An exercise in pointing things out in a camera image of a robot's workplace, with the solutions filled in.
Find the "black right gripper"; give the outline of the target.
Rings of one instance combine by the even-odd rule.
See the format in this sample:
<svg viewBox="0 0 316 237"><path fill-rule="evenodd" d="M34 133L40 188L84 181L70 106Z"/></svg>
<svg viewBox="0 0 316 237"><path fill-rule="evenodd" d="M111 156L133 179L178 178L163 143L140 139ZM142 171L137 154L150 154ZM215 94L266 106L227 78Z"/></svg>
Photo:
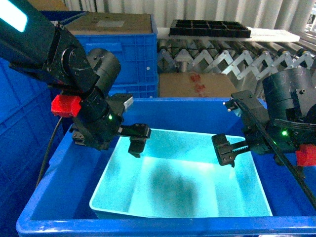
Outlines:
<svg viewBox="0 0 316 237"><path fill-rule="evenodd" d="M234 168L236 157L249 151L259 155L274 153L267 137L283 153L299 150L299 144L291 137L294 133L274 125L268 109L249 90L233 93L228 101L223 102L223 106L241 119L245 140L231 144L224 133L211 137L220 166L230 165Z"/></svg>

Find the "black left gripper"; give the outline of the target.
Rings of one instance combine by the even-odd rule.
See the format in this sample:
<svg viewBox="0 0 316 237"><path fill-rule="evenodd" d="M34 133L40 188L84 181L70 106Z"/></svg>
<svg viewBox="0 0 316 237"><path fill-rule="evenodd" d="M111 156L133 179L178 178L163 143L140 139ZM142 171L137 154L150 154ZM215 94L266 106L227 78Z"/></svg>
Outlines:
<svg viewBox="0 0 316 237"><path fill-rule="evenodd" d="M77 117L73 118L70 132L74 143L101 151L108 149L115 136L129 137L128 152L140 158L151 129L144 123L121 125L122 114L132 103L132 94L117 93L104 97L99 93L91 93L79 103L81 109Z"/></svg>

